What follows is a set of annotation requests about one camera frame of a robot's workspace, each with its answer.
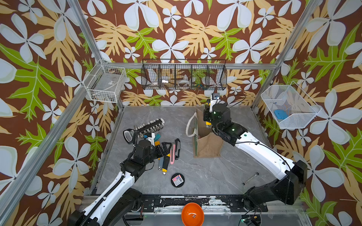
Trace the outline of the green christmas burlap pouch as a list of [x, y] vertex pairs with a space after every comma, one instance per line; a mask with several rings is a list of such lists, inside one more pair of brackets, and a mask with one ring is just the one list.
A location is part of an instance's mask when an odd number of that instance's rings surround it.
[[186, 126], [186, 136], [193, 140], [194, 158], [217, 158], [221, 156], [223, 140], [215, 135], [203, 121], [203, 112], [196, 109]]

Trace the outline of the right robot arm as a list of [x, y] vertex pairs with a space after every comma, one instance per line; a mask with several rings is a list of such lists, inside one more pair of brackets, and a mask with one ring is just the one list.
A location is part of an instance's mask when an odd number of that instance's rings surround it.
[[206, 105], [203, 120], [211, 125], [214, 134], [253, 157], [275, 177], [270, 183], [251, 187], [243, 195], [243, 208], [252, 211], [271, 201], [281, 201], [287, 205], [295, 203], [305, 188], [306, 163], [280, 155], [258, 140], [245, 127], [233, 122], [230, 109], [225, 103], [212, 102]]

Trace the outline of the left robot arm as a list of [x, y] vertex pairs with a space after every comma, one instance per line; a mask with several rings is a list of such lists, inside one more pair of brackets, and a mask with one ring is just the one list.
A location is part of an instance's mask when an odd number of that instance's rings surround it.
[[146, 171], [146, 166], [156, 159], [167, 157], [172, 143], [154, 145], [140, 140], [134, 145], [126, 160], [120, 163], [121, 171], [108, 188], [83, 211], [75, 211], [68, 219], [69, 226], [113, 226], [126, 213], [141, 206], [142, 193], [132, 186]]

